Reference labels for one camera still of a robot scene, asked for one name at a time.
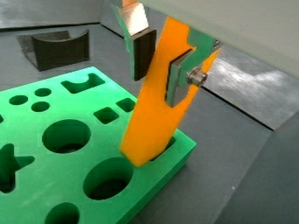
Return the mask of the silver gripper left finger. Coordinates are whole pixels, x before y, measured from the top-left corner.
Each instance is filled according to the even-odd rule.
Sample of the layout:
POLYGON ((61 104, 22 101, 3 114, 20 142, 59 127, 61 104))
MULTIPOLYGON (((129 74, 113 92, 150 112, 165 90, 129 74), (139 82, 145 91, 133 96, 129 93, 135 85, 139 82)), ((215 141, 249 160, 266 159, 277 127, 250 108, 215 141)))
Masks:
POLYGON ((111 0, 130 54, 131 77, 142 80, 155 55, 157 29, 149 24, 146 7, 137 0, 111 0))

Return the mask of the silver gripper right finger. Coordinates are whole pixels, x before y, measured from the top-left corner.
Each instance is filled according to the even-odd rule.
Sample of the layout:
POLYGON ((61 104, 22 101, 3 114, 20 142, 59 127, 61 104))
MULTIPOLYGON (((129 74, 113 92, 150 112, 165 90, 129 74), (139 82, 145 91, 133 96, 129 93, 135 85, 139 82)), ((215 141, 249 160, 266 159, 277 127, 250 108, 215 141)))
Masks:
POLYGON ((187 44, 191 48, 170 62, 165 101, 173 108, 187 97, 190 85, 201 87, 205 84, 209 75, 203 71, 203 62, 223 45, 218 39, 193 28, 187 44))

